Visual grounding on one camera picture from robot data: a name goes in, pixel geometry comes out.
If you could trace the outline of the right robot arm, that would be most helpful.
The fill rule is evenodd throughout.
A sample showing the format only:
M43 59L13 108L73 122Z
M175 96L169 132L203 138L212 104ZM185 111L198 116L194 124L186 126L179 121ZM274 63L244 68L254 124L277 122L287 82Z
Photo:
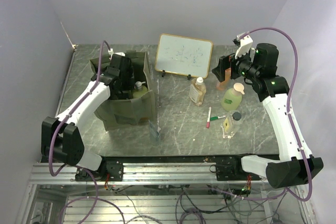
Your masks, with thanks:
M249 49L243 56L234 53L220 57L212 73L223 82L225 71L230 69L231 79L243 77L250 81L270 117L279 148L278 160L242 156L240 162L231 167L232 175L241 180L252 173L267 179L273 188L284 188L311 183L323 169L323 161L314 157L299 132L288 82L276 74L278 56L275 45L259 43L256 50Z

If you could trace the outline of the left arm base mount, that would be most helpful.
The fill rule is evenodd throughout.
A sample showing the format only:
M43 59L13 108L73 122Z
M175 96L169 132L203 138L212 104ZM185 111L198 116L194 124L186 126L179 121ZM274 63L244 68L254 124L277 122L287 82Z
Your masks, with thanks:
M123 180L124 166L119 161L103 161L98 170L89 170L88 168L78 168L75 174L77 182L92 182L94 177L96 181L120 182Z

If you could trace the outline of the yellow-green lotion bottle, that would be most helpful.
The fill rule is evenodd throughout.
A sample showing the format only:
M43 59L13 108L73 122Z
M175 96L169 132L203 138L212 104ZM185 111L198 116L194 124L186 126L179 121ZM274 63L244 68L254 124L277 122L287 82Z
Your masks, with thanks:
M133 98L137 99L142 97L145 93L147 93L148 89L146 87L146 82L141 82L141 81L137 81L135 83L135 88L132 92Z

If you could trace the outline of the clear bottle yellow label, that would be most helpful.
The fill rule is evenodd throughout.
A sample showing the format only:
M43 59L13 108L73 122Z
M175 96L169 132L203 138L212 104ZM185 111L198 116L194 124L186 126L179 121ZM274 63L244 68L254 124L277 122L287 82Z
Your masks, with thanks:
M239 111L230 111L224 121L224 138L232 138L239 130L242 124L242 115Z

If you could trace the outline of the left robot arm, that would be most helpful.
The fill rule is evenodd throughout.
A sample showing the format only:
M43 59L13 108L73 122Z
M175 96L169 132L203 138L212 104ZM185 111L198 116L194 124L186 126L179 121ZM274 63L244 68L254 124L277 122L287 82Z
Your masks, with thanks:
M129 52L109 52L110 61L89 81L75 102L56 117L47 117L41 126L41 153L49 162L88 169L94 180L107 175L102 156L85 149L80 131L89 116L108 100L125 101L134 88L133 65Z

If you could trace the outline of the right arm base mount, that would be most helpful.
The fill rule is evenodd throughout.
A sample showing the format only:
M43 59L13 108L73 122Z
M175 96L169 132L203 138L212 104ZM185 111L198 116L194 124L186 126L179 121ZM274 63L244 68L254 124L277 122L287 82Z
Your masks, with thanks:
M217 181L245 180L246 172L242 169L241 156L215 156L215 174Z

